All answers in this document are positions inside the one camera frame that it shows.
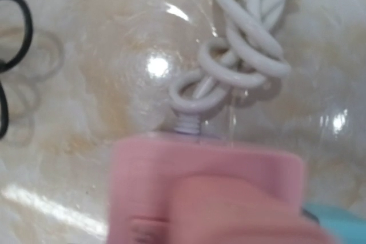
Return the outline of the pink cube socket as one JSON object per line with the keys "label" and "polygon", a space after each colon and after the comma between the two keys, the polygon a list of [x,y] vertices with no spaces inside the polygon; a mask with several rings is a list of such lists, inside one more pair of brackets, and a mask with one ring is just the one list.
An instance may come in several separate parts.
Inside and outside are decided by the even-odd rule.
{"label": "pink cube socket", "polygon": [[118,141],[111,164],[108,243],[196,243],[225,203],[253,221],[303,202],[304,162],[261,146],[150,133]]}

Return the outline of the teal adapter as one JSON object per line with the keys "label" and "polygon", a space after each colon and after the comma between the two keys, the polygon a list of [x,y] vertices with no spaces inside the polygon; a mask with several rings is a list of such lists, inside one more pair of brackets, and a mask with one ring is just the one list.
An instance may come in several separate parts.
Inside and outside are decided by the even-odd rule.
{"label": "teal adapter", "polygon": [[348,210],[307,203],[303,206],[303,214],[316,221],[340,243],[365,243],[365,219]]}

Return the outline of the small pink white charger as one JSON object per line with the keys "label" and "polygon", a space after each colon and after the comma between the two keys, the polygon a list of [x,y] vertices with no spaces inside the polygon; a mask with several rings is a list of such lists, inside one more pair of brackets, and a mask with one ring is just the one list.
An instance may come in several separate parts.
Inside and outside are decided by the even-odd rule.
{"label": "small pink white charger", "polygon": [[241,179],[180,181],[169,202],[168,243],[336,243],[298,210]]}

